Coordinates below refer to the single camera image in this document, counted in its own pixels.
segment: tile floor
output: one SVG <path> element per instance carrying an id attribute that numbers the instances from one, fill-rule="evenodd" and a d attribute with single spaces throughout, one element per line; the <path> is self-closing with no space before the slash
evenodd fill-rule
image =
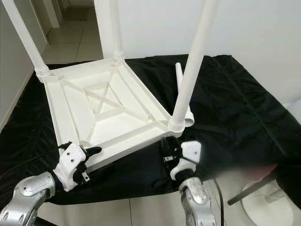
<path id="1" fill-rule="evenodd" d="M 86 21 L 62 21 L 47 35 L 49 45 L 42 57 L 46 64 L 65 64 L 103 59 L 94 8 Z"/>
<path id="2" fill-rule="evenodd" d="M 48 34 L 49 46 L 42 56 L 47 64 L 64 64 L 102 59 L 95 11 L 90 9 L 87 21 L 63 22 L 60 29 Z M 218 179 L 225 207 L 226 226 L 254 226 L 240 203 L 229 206 L 226 201 L 238 194 L 243 181 L 233 172 Z M 213 181 L 204 182 L 211 197 L 211 209 L 220 226 L 220 200 Z M 293 206 L 295 215 L 300 210 Z M 165 195 L 123 199 L 81 205 L 59 206 L 44 203 L 39 216 L 59 226 L 185 226 L 185 214 L 178 192 Z"/>

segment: wall baseboard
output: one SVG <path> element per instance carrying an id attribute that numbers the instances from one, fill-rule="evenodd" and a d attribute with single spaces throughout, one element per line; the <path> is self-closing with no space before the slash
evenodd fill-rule
<path id="1" fill-rule="evenodd" d="M 32 73 L 34 72 L 34 67 L 31 68 L 31 70 L 29 71 L 29 73 L 27 74 L 26 78 L 24 79 L 20 89 L 17 91 L 16 93 L 16 96 L 15 98 L 13 99 L 10 107 L 8 108 L 8 110 L 6 111 L 5 113 L 5 116 L 3 117 L 2 121 L 0 121 L 0 133 L 2 131 L 2 129 L 4 128 L 4 126 L 6 125 L 6 123 L 8 122 L 9 118 L 10 118 L 10 115 L 12 114 L 19 98 L 20 98 L 20 95 L 22 94 L 22 92 L 24 91 L 27 83 L 28 83 L 28 80 L 30 79 L 30 77 L 32 76 Z"/>

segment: black fabric cover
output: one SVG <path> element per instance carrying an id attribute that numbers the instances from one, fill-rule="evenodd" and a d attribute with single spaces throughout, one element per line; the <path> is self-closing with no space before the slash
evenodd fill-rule
<path id="1" fill-rule="evenodd" d="M 187 55 L 154 56 L 129 59 L 127 63 L 172 114 L 177 97 L 175 63 L 180 62 L 184 70 L 186 60 Z M 299 163 L 300 124 L 232 56 L 204 58 L 190 107 L 195 124 L 184 131 L 181 140 L 202 143 L 202 167 L 196 172 L 202 180 L 230 167 Z M 45 89 L 33 75 L 0 135 L 0 175 L 38 154 L 53 153 L 0 181 L 0 209 L 11 199 L 18 181 L 55 167 L 56 146 Z M 91 178 L 90 185 L 59 192 L 50 201 L 88 203 L 177 190 L 163 165 L 159 142 L 94 171 Z M 300 204 L 299 187 L 292 183 L 297 178 L 285 179 L 282 187 Z"/>

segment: white pipe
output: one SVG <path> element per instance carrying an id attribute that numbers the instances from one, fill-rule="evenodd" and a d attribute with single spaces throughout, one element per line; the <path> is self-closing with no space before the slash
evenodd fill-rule
<path id="1" fill-rule="evenodd" d="M 29 31 L 27 30 L 26 25 L 14 3 L 14 0 L 2 0 L 2 2 L 27 51 L 27 54 L 32 60 L 37 76 L 50 75 L 50 70 L 44 63 L 38 48 L 34 44 L 34 41 L 32 40 L 32 37 L 30 36 Z"/>
<path id="2" fill-rule="evenodd" d="M 124 53 L 121 45 L 121 33 L 120 33 L 120 19 L 118 0 L 110 0 L 111 4 L 111 21 L 113 30 L 113 42 L 114 42 L 114 58 L 116 61 L 123 60 Z"/>
<path id="3" fill-rule="evenodd" d="M 178 62 L 175 64 L 175 73 L 177 76 L 177 85 L 178 85 L 178 92 L 180 92 L 180 87 L 183 79 L 183 73 L 182 73 L 182 68 L 181 64 Z M 185 127 L 190 127 L 194 124 L 194 117 L 193 113 L 190 110 L 190 106 L 188 105 L 186 114 L 185 114 Z"/>
<path id="4" fill-rule="evenodd" d="M 174 132 L 182 132 L 185 129 L 185 114 L 204 58 L 205 43 L 212 27 L 217 5 L 218 0 L 205 0 L 203 3 L 174 113 L 168 122 L 169 128 Z"/>

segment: black cable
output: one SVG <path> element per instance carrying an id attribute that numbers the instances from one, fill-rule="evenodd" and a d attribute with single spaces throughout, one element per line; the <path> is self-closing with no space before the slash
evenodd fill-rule
<path id="1" fill-rule="evenodd" d="M 33 158 L 29 159 L 29 160 L 26 160 L 25 162 L 22 162 L 22 163 L 20 163 L 20 164 L 14 166 L 14 167 L 8 169 L 6 172 L 4 172 L 4 173 L 0 176 L 0 181 L 1 181 L 4 177 L 6 177 L 7 175 L 9 175 L 11 172 L 13 172 L 14 170 L 16 170 L 17 168 L 19 168 L 19 167 L 21 167 L 21 166 L 23 166 L 23 165 L 26 165 L 26 164 L 28 164 L 28 163 L 30 163 L 30 162 L 36 160 L 36 159 L 39 159 L 39 158 L 41 158 L 41 157 L 43 157 L 43 156 L 45 156 L 45 155 L 47 155 L 47 154 L 49 154 L 49 153 L 53 153 L 53 152 L 54 152 L 54 151 L 48 151 L 48 152 L 46 152 L 46 153 L 40 154 L 40 155 L 38 155 L 38 156 L 36 156 L 36 157 L 33 157 Z"/>
<path id="2" fill-rule="evenodd" d="M 187 161 L 190 161 L 190 162 L 192 162 L 192 163 L 194 163 L 194 164 L 196 164 L 198 166 L 201 166 L 198 162 L 193 161 L 191 159 L 188 159 L 188 158 L 184 157 L 183 155 L 181 155 L 180 158 L 185 159 Z M 215 185 L 217 187 L 218 195 L 220 197 L 220 203 L 221 203 L 221 226 L 224 226 L 224 202 L 223 202 L 223 197 L 222 197 L 222 191 L 221 191 L 221 188 L 220 188 L 219 184 L 216 181 L 216 178 L 213 178 L 213 181 L 214 181 L 214 183 L 215 183 Z"/>
<path id="3" fill-rule="evenodd" d="M 216 179 L 213 179 L 216 187 L 217 187 L 217 191 L 218 191 L 218 195 L 220 196 L 220 203 L 221 203 L 221 226 L 224 226 L 224 202 L 223 202 L 223 198 L 222 198 L 222 191 L 220 186 L 218 185 Z"/>

